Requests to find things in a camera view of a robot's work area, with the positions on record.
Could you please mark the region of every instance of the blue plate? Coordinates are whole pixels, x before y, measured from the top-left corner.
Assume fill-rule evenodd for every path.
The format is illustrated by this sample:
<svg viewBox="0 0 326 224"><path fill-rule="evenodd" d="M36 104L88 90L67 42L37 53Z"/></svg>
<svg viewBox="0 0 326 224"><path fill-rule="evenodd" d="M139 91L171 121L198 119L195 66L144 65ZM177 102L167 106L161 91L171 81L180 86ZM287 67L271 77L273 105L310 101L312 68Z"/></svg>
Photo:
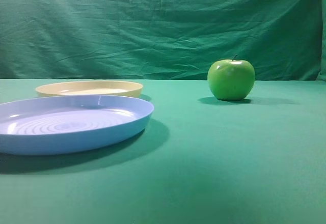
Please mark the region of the blue plate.
<svg viewBox="0 0 326 224"><path fill-rule="evenodd" d="M52 155L112 145L144 130L153 110L148 101L114 95L0 104L0 152Z"/></svg>

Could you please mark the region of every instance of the plate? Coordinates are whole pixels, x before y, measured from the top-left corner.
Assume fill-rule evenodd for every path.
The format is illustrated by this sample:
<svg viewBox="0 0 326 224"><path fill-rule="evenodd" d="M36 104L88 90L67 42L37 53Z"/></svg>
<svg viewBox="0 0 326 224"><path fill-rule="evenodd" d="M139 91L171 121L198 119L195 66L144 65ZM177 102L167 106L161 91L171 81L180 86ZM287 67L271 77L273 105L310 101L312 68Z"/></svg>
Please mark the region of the plate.
<svg viewBox="0 0 326 224"><path fill-rule="evenodd" d="M39 97L61 95L120 95L138 98L143 85L130 81L119 80L87 80L53 83L37 87Z"/></svg>
<svg viewBox="0 0 326 224"><path fill-rule="evenodd" d="M0 104L0 152L52 155L97 149L145 129L154 106L115 95L34 98Z"/></svg>

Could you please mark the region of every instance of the green tablecloth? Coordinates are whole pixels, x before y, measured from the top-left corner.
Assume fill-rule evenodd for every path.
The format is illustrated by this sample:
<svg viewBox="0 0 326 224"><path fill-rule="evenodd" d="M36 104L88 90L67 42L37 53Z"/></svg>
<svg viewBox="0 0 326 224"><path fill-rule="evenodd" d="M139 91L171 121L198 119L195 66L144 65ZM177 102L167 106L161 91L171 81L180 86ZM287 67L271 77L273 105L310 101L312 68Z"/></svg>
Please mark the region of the green tablecloth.
<svg viewBox="0 0 326 224"><path fill-rule="evenodd" d="M0 80L0 102L54 81ZM258 81L229 103L206 81L139 82L155 105L140 137L0 155L0 223L326 223L326 83Z"/></svg>

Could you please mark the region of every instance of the cream plate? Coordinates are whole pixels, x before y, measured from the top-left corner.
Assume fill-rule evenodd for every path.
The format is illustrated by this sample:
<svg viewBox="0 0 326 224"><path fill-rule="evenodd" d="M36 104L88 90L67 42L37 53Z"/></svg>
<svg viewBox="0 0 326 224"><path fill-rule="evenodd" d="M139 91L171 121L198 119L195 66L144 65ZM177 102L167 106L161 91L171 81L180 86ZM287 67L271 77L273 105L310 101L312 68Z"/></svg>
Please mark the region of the cream plate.
<svg viewBox="0 0 326 224"><path fill-rule="evenodd" d="M53 83L36 88L39 97L61 95L119 95L138 98L143 85L118 80L91 80Z"/></svg>

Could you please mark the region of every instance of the apple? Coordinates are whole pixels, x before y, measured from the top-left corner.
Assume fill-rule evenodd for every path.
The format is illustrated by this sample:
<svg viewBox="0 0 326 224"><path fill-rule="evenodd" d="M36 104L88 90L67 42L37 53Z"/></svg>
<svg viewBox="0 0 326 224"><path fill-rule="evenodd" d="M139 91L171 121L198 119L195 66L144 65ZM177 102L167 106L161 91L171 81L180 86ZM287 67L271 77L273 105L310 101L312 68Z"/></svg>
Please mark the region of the apple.
<svg viewBox="0 0 326 224"><path fill-rule="evenodd" d="M208 86L219 100L244 99L255 83L255 69L246 60L220 60L211 65Z"/></svg>

